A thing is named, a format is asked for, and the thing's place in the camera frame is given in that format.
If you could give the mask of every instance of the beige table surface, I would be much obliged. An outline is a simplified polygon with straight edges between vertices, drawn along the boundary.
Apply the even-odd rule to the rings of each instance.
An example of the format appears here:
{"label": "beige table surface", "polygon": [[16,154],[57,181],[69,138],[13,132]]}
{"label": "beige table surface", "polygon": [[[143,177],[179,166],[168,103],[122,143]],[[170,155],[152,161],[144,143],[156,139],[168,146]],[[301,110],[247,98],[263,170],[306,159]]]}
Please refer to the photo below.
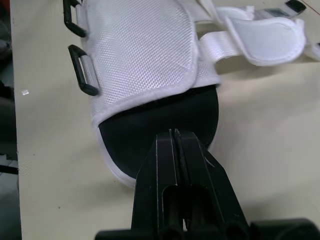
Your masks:
{"label": "beige table surface", "polygon": [[[318,0],[306,2],[320,10]],[[300,18],[320,42],[320,15],[308,8]],[[101,157],[67,50],[80,39],[64,26],[62,0],[12,0],[11,20],[23,240],[91,240],[130,227],[134,191]],[[256,67],[230,58],[217,69],[220,119],[210,151],[247,219],[307,217],[320,226],[320,63]]]}

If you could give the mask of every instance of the black plastic part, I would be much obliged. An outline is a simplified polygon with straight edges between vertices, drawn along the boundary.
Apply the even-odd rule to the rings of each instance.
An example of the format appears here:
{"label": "black plastic part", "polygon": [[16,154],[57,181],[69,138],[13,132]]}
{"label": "black plastic part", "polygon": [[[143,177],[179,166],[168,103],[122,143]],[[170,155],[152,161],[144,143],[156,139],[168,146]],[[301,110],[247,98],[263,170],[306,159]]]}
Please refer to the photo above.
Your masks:
{"label": "black plastic part", "polygon": [[320,240],[320,232],[305,219],[249,227],[223,167],[193,132],[175,129],[157,134],[137,175],[131,230],[95,240]]}
{"label": "black plastic part", "polygon": [[289,8],[295,11],[297,14],[301,14],[307,7],[298,0],[290,0],[285,3]]}
{"label": "black plastic part", "polygon": [[68,47],[69,49],[69,53],[71,56],[71,60],[72,60],[72,64],[74,67],[74,71],[75,71],[75,75],[76,75],[76,79],[78,80],[78,84],[80,89],[90,95],[90,96],[96,96],[98,95],[99,91],[96,87],[91,86],[89,84],[86,83],[86,79],[85,79],[85,75],[82,71],[82,67],[80,64],[80,60],[79,58],[83,55],[87,55],[85,51],[83,51],[81,48],[75,46],[75,45],[70,45]]}
{"label": "black plastic part", "polygon": [[86,30],[72,22],[71,6],[76,7],[80,4],[77,0],[63,0],[63,19],[65,26],[74,34],[81,38],[87,36]]}
{"label": "black plastic part", "polygon": [[189,231],[248,230],[226,172],[193,132],[158,134],[136,181],[131,229],[182,231],[184,220]]}
{"label": "black plastic part", "polygon": [[16,167],[0,165],[0,173],[18,175],[19,170]]}
{"label": "black plastic part", "polygon": [[123,173],[136,178],[158,133],[168,129],[188,130],[208,148],[218,118],[218,96],[213,85],[123,111],[103,121],[99,130],[113,162]]}
{"label": "black plastic part", "polygon": [[319,240],[320,232],[307,219],[257,221],[250,226],[254,240]]}

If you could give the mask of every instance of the velcro strap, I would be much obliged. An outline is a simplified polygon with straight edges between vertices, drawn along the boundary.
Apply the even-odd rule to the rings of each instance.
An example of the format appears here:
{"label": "velcro strap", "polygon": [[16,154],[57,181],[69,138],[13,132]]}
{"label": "velcro strap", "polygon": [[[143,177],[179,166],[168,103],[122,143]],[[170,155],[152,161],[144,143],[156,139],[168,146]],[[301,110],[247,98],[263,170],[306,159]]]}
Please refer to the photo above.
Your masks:
{"label": "velcro strap", "polygon": [[209,32],[200,46],[213,63],[237,55],[257,66],[272,66],[295,60],[303,52],[304,22],[287,18],[247,21],[226,18],[228,31]]}

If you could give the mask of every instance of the white mesh padding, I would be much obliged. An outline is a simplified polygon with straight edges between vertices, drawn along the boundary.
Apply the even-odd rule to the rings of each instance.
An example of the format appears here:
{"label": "white mesh padding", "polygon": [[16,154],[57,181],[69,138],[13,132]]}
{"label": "white mesh padding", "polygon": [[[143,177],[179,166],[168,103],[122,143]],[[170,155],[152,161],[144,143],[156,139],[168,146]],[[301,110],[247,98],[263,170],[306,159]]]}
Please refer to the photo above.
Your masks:
{"label": "white mesh padding", "polygon": [[185,92],[195,83],[196,32],[177,1],[85,0],[82,7],[89,32],[83,47],[100,87],[92,98],[98,118],[93,121]]}

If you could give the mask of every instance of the black clamp jaw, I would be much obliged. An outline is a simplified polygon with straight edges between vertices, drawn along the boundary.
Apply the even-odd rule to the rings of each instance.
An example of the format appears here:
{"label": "black clamp jaw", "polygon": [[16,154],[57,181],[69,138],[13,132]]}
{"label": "black clamp jaw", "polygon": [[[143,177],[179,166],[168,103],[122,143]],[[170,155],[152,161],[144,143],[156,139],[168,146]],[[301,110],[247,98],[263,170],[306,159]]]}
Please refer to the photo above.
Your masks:
{"label": "black clamp jaw", "polygon": [[136,179],[130,230],[95,240],[320,240],[306,219],[248,225],[224,168],[193,132],[158,134]]}

